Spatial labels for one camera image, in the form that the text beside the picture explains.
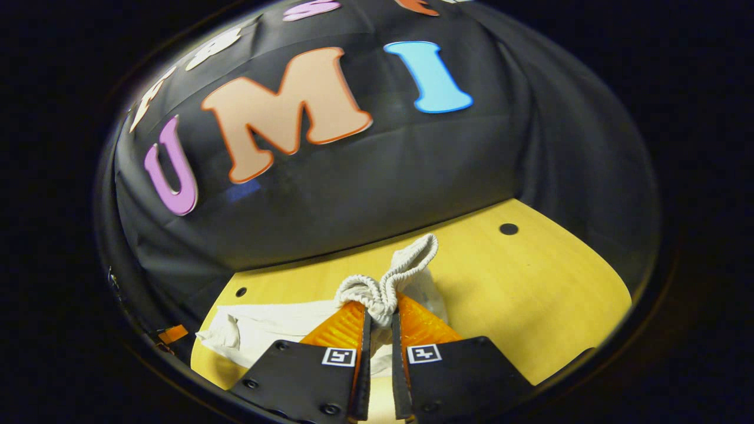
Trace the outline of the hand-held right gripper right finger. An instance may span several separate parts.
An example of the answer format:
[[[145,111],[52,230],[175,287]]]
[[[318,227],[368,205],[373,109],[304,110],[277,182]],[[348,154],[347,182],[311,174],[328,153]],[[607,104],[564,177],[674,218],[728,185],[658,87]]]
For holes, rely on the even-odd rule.
[[[392,348],[396,418],[407,422],[497,422],[534,390],[490,338],[463,338],[403,293]]]

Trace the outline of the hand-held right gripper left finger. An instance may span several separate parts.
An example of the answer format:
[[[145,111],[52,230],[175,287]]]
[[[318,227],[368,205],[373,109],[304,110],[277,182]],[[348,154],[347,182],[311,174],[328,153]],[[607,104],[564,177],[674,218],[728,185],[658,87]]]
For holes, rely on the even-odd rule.
[[[363,304],[346,303],[301,342],[274,341],[230,392],[290,422],[365,420],[371,327]]]

